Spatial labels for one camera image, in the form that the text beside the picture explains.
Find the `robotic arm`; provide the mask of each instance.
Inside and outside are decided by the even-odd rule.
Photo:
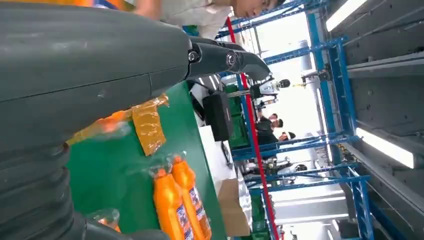
[[[0,236],[126,236],[74,212],[64,142],[99,118],[216,72],[269,74],[256,55],[116,10],[0,2]]]

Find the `bottle label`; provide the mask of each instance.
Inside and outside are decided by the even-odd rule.
[[[211,226],[209,225],[208,216],[206,216],[205,209],[203,208],[202,201],[199,197],[199,192],[196,187],[193,187],[189,191],[191,201],[193,202],[194,207],[196,208],[197,220],[200,223],[201,230],[205,235],[211,231]]]
[[[178,216],[182,231],[184,232],[184,240],[194,240],[195,236],[193,235],[193,230],[190,226],[189,218],[187,217],[187,212],[184,205],[181,205],[176,209],[176,214]]]

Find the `orange detergent bottle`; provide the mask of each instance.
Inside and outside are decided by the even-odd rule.
[[[168,234],[170,240],[194,240],[181,190],[174,177],[164,168],[159,168],[153,177],[153,200],[160,228]]]
[[[188,220],[195,240],[209,240],[212,236],[208,216],[203,208],[198,190],[196,189],[196,174],[188,163],[179,155],[173,158],[172,175],[181,187],[182,201],[187,210]]]

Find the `green conveyor surface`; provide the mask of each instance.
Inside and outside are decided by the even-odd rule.
[[[155,155],[145,156],[132,123],[131,132],[122,138],[92,138],[71,147],[68,167],[75,209],[86,215],[116,208],[123,233],[159,229],[153,181],[147,170],[158,156],[187,151],[187,162],[196,173],[196,186],[210,218],[212,239],[226,239],[187,85],[180,83],[166,94],[169,107],[158,108],[166,143]]]

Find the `white shirt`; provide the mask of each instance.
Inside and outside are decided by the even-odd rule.
[[[179,27],[196,25],[200,37],[215,39],[231,12],[212,0],[162,0],[160,20]]]

